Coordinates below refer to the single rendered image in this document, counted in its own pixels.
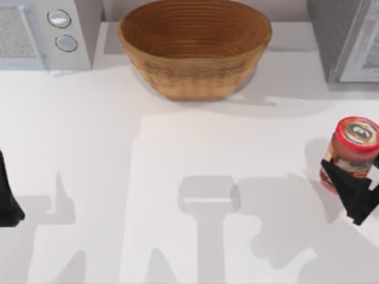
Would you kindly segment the red lidded jar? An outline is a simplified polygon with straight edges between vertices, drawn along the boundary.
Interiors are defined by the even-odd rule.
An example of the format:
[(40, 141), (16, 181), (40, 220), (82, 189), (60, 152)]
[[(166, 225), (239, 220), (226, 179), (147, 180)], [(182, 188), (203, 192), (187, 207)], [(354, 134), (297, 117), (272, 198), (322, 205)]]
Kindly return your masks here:
[(341, 119), (324, 159), (355, 178), (366, 178), (379, 156), (379, 125), (368, 118)]

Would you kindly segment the pale cabinet door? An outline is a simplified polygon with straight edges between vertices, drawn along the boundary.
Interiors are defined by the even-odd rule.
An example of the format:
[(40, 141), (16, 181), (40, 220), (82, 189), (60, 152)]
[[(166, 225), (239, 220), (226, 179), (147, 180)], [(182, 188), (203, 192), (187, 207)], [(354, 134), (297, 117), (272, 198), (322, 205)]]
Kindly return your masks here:
[(339, 63), (340, 82), (379, 83), (379, 0), (361, 0)]

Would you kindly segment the grey cabinet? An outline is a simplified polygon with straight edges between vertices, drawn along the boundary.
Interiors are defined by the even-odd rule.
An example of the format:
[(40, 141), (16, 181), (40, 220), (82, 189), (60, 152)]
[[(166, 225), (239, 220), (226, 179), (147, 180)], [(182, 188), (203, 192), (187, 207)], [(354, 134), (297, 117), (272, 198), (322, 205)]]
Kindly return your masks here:
[(307, 9), (327, 82), (340, 82), (339, 63), (361, 0), (307, 0)]

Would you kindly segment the brown woven basket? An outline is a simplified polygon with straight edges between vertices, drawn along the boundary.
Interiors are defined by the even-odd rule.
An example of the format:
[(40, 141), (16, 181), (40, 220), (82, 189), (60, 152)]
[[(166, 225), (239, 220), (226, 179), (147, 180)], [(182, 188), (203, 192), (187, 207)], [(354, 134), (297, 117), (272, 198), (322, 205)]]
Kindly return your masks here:
[(138, 74), (172, 101), (216, 101), (254, 71), (269, 18), (235, 0), (153, 0), (126, 13), (118, 37)]

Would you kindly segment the pale microwave oven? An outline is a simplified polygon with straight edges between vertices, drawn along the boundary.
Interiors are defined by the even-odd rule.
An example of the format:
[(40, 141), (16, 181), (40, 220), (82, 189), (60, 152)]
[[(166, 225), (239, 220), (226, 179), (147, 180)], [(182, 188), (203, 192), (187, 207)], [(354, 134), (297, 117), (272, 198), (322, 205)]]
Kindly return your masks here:
[[(0, 0), (0, 70), (89, 70), (101, 25), (102, 0)], [(47, 13), (62, 9), (71, 17), (65, 29)], [(68, 34), (78, 48), (59, 50), (54, 40)]]

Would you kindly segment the small microwave knob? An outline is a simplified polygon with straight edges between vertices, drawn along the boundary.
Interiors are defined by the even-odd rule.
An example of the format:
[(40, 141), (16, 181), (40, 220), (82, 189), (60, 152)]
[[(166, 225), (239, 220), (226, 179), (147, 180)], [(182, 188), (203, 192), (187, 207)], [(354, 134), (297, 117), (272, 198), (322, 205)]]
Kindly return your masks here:
[(56, 47), (66, 53), (74, 52), (78, 48), (78, 42), (74, 37), (64, 34), (55, 38)]

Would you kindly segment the large microwave knob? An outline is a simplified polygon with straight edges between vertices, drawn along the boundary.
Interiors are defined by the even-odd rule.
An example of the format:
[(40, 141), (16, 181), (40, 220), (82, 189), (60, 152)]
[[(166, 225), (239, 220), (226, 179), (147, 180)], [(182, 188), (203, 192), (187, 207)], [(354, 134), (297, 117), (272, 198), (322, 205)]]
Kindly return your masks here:
[(65, 29), (71, 24), (70, 15), (62, 9), (49, 11), (47, 13), (47, 20), (52, 26), (56, 28)]

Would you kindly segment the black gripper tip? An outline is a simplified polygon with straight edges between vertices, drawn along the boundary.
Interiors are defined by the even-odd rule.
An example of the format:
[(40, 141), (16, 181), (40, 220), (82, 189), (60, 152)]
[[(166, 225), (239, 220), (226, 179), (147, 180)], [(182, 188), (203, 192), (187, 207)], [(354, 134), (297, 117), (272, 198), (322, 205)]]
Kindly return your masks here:
[(16, 227), (24, 219), (25, 212), (12, 193), (4, 156), (0, 151), (0, 228)]

